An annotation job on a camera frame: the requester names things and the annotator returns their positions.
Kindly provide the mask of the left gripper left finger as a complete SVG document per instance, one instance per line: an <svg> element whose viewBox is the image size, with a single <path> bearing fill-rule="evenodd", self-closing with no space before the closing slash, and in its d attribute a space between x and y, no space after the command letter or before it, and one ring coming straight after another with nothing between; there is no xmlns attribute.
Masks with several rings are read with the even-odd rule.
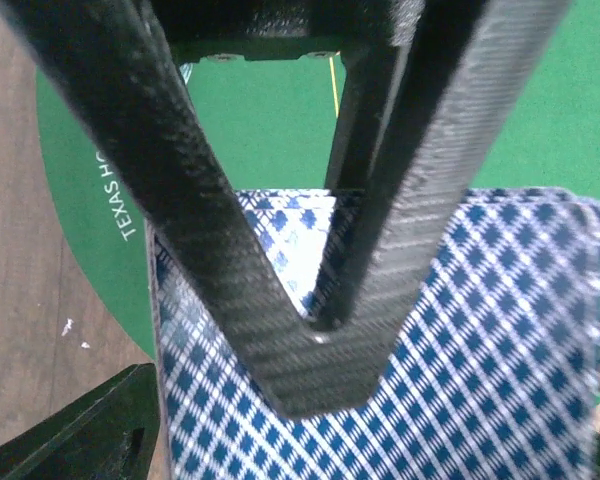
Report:
<svg viewBox="0 0 600 480"><path fill-rule="evenodd" d="M159 427L155 365L132 365L1 445L0 479L146 479Z"/></svg>

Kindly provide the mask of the carbon finger of the right gripper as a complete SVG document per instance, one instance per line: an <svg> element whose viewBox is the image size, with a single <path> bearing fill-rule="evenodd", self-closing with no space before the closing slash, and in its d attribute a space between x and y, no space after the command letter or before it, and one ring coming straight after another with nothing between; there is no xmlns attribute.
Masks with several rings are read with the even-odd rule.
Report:
<svg viewBox="0 0 600 480"><path fill-rule="evenodd" d="M565 1L0 1L291 419L374 392L444 229ZM236 194L179 65L339 53L325 188Z"/></svg>

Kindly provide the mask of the blue playing card deck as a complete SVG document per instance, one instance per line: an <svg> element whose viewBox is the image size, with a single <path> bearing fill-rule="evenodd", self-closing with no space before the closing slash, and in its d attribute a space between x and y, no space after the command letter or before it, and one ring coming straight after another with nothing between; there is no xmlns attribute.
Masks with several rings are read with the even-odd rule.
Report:
<svg viewBox="0 0 600 480"><path fill-rule="evenodd" d="M176 479L593 479L600 202L474 189L371 399L264 401L156 237L151 296Z"/></svg>

